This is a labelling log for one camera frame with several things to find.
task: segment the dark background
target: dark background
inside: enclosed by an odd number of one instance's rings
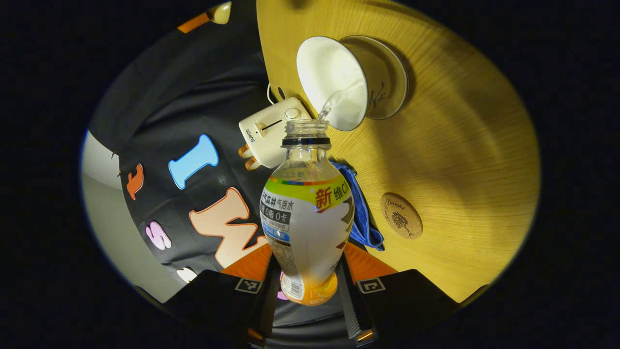
[[[79,188],[86,126],[110,83],[146,47],[217,2],[21,1],[24,11],[3,14],[4,130],[13,139],[5,188],[17,198],[6,235],[18,238],[5,240],[8,348],[223,347],[116,274],[88,231]],[[539,136],[543,189],[530,238],[501,280],[442,324],[412,329],[403,348],[617,347],[611,2],[406,3],[470,41],[513,83]]]

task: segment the white cup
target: white cup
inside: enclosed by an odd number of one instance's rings
[[[398,56],[380,41],[361,35],[340,41],[323,36],[306,39],[297,51],[297,71],[317,112],[333,93],[357,86],[326,117],[342,131],[356,128],[364,116],[393,116],[407,97],[407,73]]]

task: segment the plastic bottle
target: plastic bottle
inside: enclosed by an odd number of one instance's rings
[[[336,292],[334,273],[353,224],[353,197],[327,159],[327,120],[286,123],[286,160],[273,172],[260,200],[265,236],[283,274],[284,295],[305,306]]]

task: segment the green label stripe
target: green label stripe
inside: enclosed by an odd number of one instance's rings
[[[350,192],[343,176],[318,182],[293,182],[271,177],[267,181],[265,189],[274,194],[310,202],[318,212],[340,204],[349,196]]]

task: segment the wood grain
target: wood grain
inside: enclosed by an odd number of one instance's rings
[[[399,271],[417,269],[455,301],[491,283],[531,225],[540,190],[538,145],[528,113],[499,70],[463,39],[389,1],[258,0],[269,81],[281,100],[301,88],[296,54],[308,37],[367,35],[403,59],[410,94],[386,120],[350,132],[330,128],[329,155],[358,172],[386,250],[370,253]],[[422,218],[406,240],[381,219],[380,198],[396,193]]]

